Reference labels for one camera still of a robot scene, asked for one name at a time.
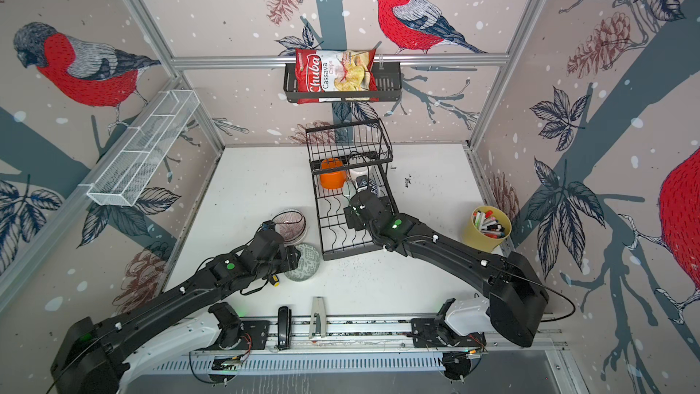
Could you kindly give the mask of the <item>green patterned ceramic bowl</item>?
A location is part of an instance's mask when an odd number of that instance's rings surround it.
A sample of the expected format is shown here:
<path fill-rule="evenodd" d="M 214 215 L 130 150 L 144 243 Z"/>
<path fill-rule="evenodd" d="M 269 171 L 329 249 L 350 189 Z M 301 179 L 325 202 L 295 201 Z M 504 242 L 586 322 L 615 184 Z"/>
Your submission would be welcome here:
<path fill-rule="evenodd" d="M 316 274 L 322 263 L 322 255 L 311 244 L 298 244 L 295 248 L 300 253 L 297 268 L 284 275 L 293 282 L 303 282 Z"/>

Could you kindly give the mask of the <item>white ceramic bowl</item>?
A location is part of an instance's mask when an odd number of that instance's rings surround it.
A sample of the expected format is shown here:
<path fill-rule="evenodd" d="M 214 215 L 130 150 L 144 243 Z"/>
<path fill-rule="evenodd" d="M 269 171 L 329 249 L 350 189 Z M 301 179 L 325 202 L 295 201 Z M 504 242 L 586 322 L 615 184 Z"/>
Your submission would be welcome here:
<path fill-rule="evenodd" d="M 369 175 L 369 164 L 366 158 L 362 155 L 351 155 L 347 162 L 348 176 L 352 181 L 362 176 Z"/>

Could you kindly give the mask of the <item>orange plastic bowl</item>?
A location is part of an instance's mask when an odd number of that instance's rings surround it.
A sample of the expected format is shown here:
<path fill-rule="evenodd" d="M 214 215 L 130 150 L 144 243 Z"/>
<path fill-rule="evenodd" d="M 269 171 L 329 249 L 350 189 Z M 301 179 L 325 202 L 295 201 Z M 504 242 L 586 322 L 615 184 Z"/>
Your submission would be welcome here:
<path fill-rule="evenodd" d="M 326 190 L 342 189 L 346 184 L 346 170 L 339 158 L 328 158 L 321 162 L 320 169 L 324 171 L 319 175 L 319 182 Z"/>

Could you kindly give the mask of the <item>red patterned ceramic bowl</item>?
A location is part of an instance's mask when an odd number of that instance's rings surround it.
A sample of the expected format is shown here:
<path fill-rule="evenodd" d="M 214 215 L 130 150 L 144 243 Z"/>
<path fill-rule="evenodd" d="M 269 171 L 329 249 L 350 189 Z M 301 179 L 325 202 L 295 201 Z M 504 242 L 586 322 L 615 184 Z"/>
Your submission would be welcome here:
<path fill-rule="evenodd" d="M 377 195 L 377 197 L 381 195 L 380 186 L 374 176 L 368 176 L 368 189 L 371 193 Z"/>

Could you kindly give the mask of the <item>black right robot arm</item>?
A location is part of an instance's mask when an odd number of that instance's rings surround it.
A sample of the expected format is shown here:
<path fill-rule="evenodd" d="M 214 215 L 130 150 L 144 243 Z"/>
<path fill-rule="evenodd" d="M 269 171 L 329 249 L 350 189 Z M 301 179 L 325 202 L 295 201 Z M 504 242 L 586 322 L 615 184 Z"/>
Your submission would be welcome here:
<path fill-rule="evenodd" d="M 348 227 L 368 231 L 377 246 L 433 264 L 472 286 L 488 299 L 490 324 L 501 336 L 519 347 L 532 345 L 550 297 L 525 256 L 461 244 L 412 215 L 393 212 L 368 190 L 350 199 L 344 216 Z"/>

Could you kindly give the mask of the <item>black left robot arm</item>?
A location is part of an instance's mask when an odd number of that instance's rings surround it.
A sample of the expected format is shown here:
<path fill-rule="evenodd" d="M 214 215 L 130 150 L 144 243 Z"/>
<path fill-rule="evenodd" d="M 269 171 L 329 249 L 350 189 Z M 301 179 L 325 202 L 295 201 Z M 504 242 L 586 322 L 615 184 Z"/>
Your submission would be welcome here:
<path fill-rule="evenodd" d="M 67 330 L 50 367 L 49 390 L 57 393 L 116 393 L 136 366 L 128 358 L 168 328 L 214 306 L 214 316 L 234 293 L 245 294 L 257 281 L 274 283 L 297 268 L 300 251 L 275 230 L 259 229 L 243 246 L 206 259 L 175 288 L 115 317 L 95 323 L 83 317 Z"/>

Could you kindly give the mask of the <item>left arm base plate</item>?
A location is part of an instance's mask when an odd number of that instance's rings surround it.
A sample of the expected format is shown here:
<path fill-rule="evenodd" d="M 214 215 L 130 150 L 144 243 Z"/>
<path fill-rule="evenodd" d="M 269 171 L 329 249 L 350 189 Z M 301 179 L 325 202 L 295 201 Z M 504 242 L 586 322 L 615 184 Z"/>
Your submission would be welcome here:
<path fill-rule="evenodd" d="M 228 351 L 245 352 L 264 350 L 270 333 L 271 322 L 262 319 L 244 319 L 238 329 L 228 328 L 216 337 L 214 343 L 199 351 Z"/>

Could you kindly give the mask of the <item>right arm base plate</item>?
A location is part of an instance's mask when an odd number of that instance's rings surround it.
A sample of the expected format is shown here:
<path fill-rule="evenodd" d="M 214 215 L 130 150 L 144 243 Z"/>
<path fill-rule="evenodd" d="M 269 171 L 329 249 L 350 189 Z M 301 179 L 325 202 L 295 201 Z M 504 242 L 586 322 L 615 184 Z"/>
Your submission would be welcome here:
<path fill-rule="evenodd" d="M 445 322 L 434 318 L 412 318 L 410 332 L 415 348 L 478 348 L 486 347 L 483 333 L 471 333 L 461 336 L 451 330 Z"/>

